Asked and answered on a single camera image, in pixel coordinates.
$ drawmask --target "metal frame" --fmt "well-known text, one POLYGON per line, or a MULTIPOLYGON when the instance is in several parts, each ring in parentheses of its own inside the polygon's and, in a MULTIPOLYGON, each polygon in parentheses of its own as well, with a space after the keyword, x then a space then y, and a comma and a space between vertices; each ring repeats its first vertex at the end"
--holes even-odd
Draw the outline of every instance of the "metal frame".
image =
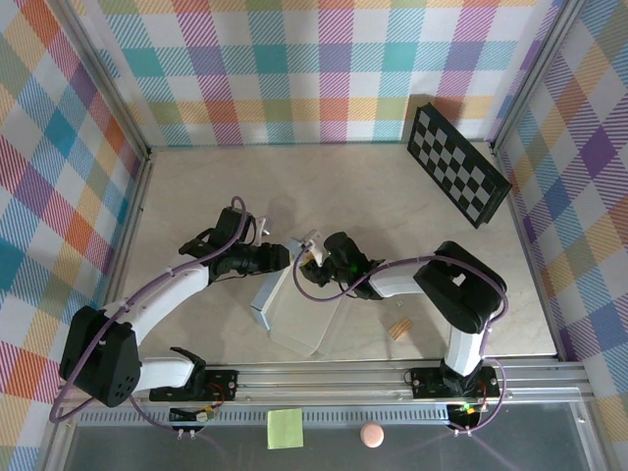
POLYGON ((148 193, 154 165, 154 162, 150 159, 143 160, 137 172, 135 189, 133 190, 128 213, 123 224, 120 239, 118 240, 114 260, 111 264, 109 283, 103 295, 103 305, 122 298, 125 280, 127 279, 127 273, 129 271, 128 262, 135 242, 135 235, 139 229, 141 213, 144 211, 144 201, 148 193))
MULTIPOLYGON (((581 363, 561 362, 556 358, 514 357, 501 359, 507 378, 504 402, 571 404, 574 420, 577 423, 583 447, 592 470, 615 469, 612 455, 602 446, 596 421, 590 404, 593 391, 581 363)), ((434 367, 437 360, 390 360, 390 361, 332 361, 222 365, 216 369, 237 369, 238 389, 235 401, 225 404, 226 410, 258 410, 260 406, 385 406, 407 409, 408 406, 462 403, 458 399, 413 399, 411 388, 403 381, 403 374, 409 368, 434 367)), ((68 399, 64 406, 75 407, 84 401, 80 392, 68 399)), ((200 407, 201 402, 150 402, 147 395, 138 398, 147 412, 160 413, 168 407, 200 407)), ((103 410, 102 405, 85 409, 103 410)), ((102 425, 107 423, 103 414, 102 425)), ((74 430, 80 427, 79 418, 73 418, 68 425, 49 424, 46 432, 49 447, 41 454, 38 469, 63 469, 74 430)))
POLYGON ((49 0, 47 3, 64 33, 77 49, 80 61, 94 81, 96 88, 102 93, 102 97, 111 109, 112 115, 118 121, 133 150, 143 159, 148 159, 150 147, 118 91, 118 87, 107 72, 107 67, 102 62, 100 54, 85 32, 75 9, 68 0, 49 0))
POLYGON ((499 127, 494 148, 501 149, 506 138, 519 125, 535 90, 550 69, 567 32, 575 23, 588 0, 564 0, 551 30, 541 46, 539 56, 519 89, 503 123, 499 127))
MULTIPOLYGON (((307 428, 321 426, 362 426, 377 421, 380 425, 448 425, 447 407, 444 404, 395 404, 395 405, 328 405, 301 406, 303 425, 307 428)), ((272 405, 247 405, 246 407, 222 405, 220 413, 211 419, 212 429, 232 426, 265 426, 268 412, 277 410, 272 405)), ((151 405, 142 409, 158 423, 168 422, 171 427, 205 427, 207 422, 169 421, 170 406, 151 405)), ((146 422, 131 406, 91 407, 78 415, 79 427, 145 427, 146 422)))

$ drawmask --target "pink ball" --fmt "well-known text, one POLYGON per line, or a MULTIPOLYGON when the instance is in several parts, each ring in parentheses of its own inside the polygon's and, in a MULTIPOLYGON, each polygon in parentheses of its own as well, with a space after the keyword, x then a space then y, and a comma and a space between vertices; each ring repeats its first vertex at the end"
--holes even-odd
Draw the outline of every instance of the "pink ball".
POLYGON ((373 422, 364 424, 360 431, 360 439, 369 448, 377 448, 384 441, 384 429, 373 422))

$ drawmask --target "black bracket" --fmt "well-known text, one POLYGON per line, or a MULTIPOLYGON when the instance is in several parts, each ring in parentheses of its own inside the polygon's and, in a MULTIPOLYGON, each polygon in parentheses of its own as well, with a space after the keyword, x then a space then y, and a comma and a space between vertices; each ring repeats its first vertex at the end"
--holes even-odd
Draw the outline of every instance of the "black bracket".
MULTIPOLYGON (((470 429, 473 429, 480 423, 481 415, 482 413, 479 409, 469 413, 469 411, 462 409, 458 405, 447 405, 447 416, 449 417, 449 422, 456 424, 458 427, 469 427, 470 429)), ((452 430, 456 430, 458 428, 450 424, 447 426, 452 430)))
POLYGON ((153 402, 230 402, 236 398, 237 370, 205 369, 203 388, 191 392, 186 388, 156 388, 150 390, 153 402))
MULTIPOLYGON (((461 397, 460 394, 454 393, 445 384, 443 371, 439 367, 412 368, 409 377, 409 385, 412 385, 412 397, 415 399, 461 397)), ((490 366, 480 368, 471 382, 471 387, 462 397, 483 397, 484 388, 482 385, 486 388, 487 397, 499 397, 497 374, 495 369, 490 366)))

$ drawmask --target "small wooden block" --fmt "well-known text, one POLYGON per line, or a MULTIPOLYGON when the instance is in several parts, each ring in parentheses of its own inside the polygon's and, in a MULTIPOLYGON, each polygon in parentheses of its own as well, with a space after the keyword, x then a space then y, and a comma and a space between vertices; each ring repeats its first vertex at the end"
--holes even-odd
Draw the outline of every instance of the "small wooden block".
POLYGON ((407 317, 404 317, 389 329, 389 334, 394 341, 397 341, 399 340, 399 337, 408 332, 410 329, 412 329, 412 321, 407 317))

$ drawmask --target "plaid fabric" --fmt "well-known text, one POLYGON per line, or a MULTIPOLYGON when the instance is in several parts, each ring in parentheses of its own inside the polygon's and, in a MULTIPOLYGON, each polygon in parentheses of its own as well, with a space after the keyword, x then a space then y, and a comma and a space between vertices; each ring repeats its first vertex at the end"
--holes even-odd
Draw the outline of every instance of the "plaid fabric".
POLYGON ((32 469, 139 160, 43 0, 0 0, 0 470, 32 469))
POLYGON ((567 357, 628 469, 628 2, 591 1, 503 167, 567 357))
POLYGON ((534 40, 532 41, 532 44, 530 45, 530 48, 528 49, 528 52, 526 53, 523 62, 519 66, 519 70, 517 71, 517 74, 515 75, 514 80, 512 81, 512 84, 510 85, 510 88, 508 89, 508 92, 506 93, 506 96, 501 103, 501 106, 499 107, 496 119, 491 126, 489 135, 487 136, 487 141, 495 140, 497 132, 503 124, 503 120, 510 112, 510 108, 512 106, 514 98, 519 94, 521 86, 523 85, 525 78, 530 72, 530 68, 537 61, 539 52, 541 52, 541 46, 543 45, 543 41, 550 32, 551 26, 553 25, 553 22, 554 20, 556 20, 558 12, 560 11, 560 7, 562 7, 565 1, 566 0, 551 1, 548 12, 546 13, 546 16, 541 23, 541 27, 537 31, 537 34, 535 35, 534 40))
POLYGON ((537 0, 75 3, 151 143, 230 145, 399 141, 429 99, 484 137, 537 0))

